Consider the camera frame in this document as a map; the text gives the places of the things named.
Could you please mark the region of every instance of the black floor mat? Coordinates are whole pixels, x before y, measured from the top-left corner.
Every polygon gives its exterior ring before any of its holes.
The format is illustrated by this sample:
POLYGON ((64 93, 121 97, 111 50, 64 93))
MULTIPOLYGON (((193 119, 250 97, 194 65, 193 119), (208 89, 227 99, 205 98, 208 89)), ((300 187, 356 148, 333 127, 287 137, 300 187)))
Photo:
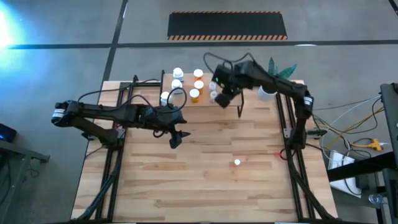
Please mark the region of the black floor mat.
POLYGON ((279 11, 172 12, 169 40, 287 40, 279 11))

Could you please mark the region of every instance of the concrete floor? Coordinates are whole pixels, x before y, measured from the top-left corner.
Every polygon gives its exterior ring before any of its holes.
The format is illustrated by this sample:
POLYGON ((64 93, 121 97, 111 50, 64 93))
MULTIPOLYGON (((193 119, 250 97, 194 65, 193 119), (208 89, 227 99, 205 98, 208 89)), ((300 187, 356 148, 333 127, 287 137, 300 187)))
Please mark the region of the concrete floor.
MULTIPOLYGON (((111 43, 122 0, 45 1, 7 0, 0 3, 14 16, 14 44, 111 43)), ((387 0, 130 0, 120 43, 166 42, 170 11, 264 10, 282 11, 289 40, 383 40, 398 37, 398 17, 387 0)), ((315 108, 341 105, 376 96, 379 85, 396 82, 398 45, 336 45, 323 47, 214 47, 118 49, 110 80, 159 78, 162 69, 205 70, 202 55, 213 52, 239 58, 251 52, 264 65, 270 57, 282 68, 298 64, 292 78, 303 79, 315 97, 315 108)), ((40 175, 22 184, 12 204, 8 223, 48 223, 69 219, 80 178, 87 141, 80 132, 56 128, 50 122, 56 102, 75 100, 98 90, 108 49, 0 51, 0 123, 19 132, 17 143, 51 154, 46 165, 34 164, 40 175)), ((98 95, 85 98, 96 103, 98 95)), ((315 111, 332 122, 348 108, 315 111)), ((371 112, 361 106, 335 126, 345 128, 371 112)), ((347 136, 389 142, 385 117, 376 130, 347 136)), ((371 128, 368 121, 362 129, 371 128)), ((333 138, 329 134, 325 142, 333 138)), ((342 143, 333 149, 344 151, 342 143)), ((371 208, 344 202, 335 194, 339 217, 376 223, 371 208)))

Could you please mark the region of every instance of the wooden tabletop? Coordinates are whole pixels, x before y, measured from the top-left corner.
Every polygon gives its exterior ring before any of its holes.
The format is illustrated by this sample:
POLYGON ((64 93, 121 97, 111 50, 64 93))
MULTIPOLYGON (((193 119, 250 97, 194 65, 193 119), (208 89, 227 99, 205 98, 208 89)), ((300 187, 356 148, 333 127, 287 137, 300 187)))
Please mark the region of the wooden tabletop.
MULTIPOLYGON (((118 87, 119 82, 103 85, 104 90, 118 87)), ((158 87, 135 88, 134 93, 159 104, 158 87)), ((287 163, 274 155, 284 146, 276 102, 259 101, 256 90, 244 94, 241 119, 232 107, 184 108, 188 123, 178 129, 191 135, 176 149, 169 147, 167 134, 156 139, 152 131, 128 129, 114 222, 297 221, 287 163), (234 166, 235 159, 241 160, 239 166, 234 166)), ((116 98, 116 92, 105 92, 99 103, 112 106, 116 98)), ((111 127, 109 121, 95 123, 111 127)), ((87 153, 99 146, 89 143, 87 153)), ((311 191, 337 217, 322 153, 308 147, 303 157, 311 191)), ((72 218, 81 215, 98 193, 105 158, 106 149, 101 149, 86 159, 72 218)), ((307 214, 302 192, 300 198, 307 214)))
MULTIPOLYGON (((205 84, 203 87, 203 94, 199 96, 199 102, 198 103, 192 103, 190 101, 189 97, 189 91, 194 89, 193 84, 195 82, 195 78, 192 73, 185 73, 183 77, 183 89, 187 92, 188 95, 188 100, 187 104, 185 107, 191 107, 191 106, 213 106, 219 108, 220 106, 217 103, 210 103, 210 89, 209 89, 209 83, 211 82, 212 74, 210 73, 204 73, 202 76, 202 82, 205 84)), ((174 80, 173 74, 163 74, 163 89, 162 91, 167 91, 170 92, 172 90, 172 81, 174 80)), ((221 87, 217 86, 216 87, 217 93, 221 93, 221 87)), ((182 105, 184 102, 184 95, 179 94, 179 95, 174 95, 173 94, 173 104, 176 106, 182 105)), ((231 100, 231 103, 229 106, 241 106, 242 104, 242 99, 241 95, 236 96, 233 100, 231 100)))

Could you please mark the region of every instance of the green plant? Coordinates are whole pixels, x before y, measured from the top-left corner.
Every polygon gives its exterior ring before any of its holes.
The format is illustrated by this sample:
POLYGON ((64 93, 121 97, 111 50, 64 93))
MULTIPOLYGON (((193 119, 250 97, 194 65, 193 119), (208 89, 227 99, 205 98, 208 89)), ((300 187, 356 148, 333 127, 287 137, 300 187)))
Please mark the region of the green plant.
POLYGON ((271 58, 271 59, 269 59, 269 63, 268 63, 268 73, 270 75, 276 75, 278 77, 288 79, 293 74, 296 67, 297 67, 297 64, 295 64, 291 67, 285 68, 281 72, 279 72, 278 66, 275 66, 274 59, 271 58))

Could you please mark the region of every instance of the green plant leaf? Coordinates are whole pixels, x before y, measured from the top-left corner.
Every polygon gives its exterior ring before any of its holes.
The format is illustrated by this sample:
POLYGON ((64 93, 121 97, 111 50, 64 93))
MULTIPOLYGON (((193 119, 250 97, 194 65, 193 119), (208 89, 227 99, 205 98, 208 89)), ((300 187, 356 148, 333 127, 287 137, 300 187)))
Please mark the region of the green plant leaf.
POLYGON ((295 64, 295 65, 293 65, 293 66, 291 66, 289 68, 283 69, 283 71, 281 71, 278 74, 278 77, 281 77, 281 78, 284 78, 284 79, 288 79, 293 74, 293 72, 296 69, 296 67, 297 67, 297 64, 295 64))
POLYGON ((275 74, 275 63, 274 63, 274 59, 269 59, 269 63, 268 63, 268 73, 273 75, 275 74))

